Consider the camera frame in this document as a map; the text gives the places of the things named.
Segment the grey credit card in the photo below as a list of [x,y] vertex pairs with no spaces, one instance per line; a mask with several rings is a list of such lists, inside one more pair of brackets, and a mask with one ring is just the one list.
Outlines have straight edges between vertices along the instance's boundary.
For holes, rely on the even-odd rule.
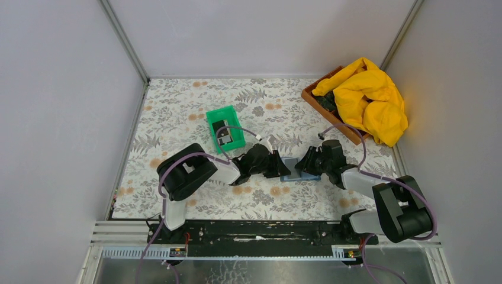
[[219,145],[223,146],[233,142],[233,138],[231,135],[223,135],[217,139]]

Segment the black credit card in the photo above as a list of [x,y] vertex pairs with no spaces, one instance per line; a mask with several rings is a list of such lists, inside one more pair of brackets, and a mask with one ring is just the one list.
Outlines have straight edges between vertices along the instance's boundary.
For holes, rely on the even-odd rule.
[[219,120],[213,122],[211,125],[213,127],[216,137],[221,137],[223,135],[229,134],[228,130],[225,128],[225,126],[227,126],[227,120]]

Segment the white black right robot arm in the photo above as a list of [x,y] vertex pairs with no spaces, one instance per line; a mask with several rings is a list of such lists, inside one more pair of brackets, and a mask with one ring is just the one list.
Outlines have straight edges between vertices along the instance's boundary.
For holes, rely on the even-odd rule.
[[391,179],[349,164],[338,140],[310,147],[295,168],[314,176],[326,175],[337,187],[374,200],[375,209],[359,209],[341,217],[340,234],[347,240],[380,234],[399,243],[428,240],[436,234],[435,218],[413,177]]

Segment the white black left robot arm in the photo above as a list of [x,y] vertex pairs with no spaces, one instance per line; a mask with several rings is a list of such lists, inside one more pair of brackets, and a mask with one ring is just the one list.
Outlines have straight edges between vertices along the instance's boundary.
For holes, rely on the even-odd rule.
[[230,160],[214,157],[194,143],[161,162],[156,172],[158,191],[163,199],[161,219],[170,231],[184,225],[186,200],[210,179],[238,186],[253,175],[270,179],[291,174],[278,151],[263,143]]

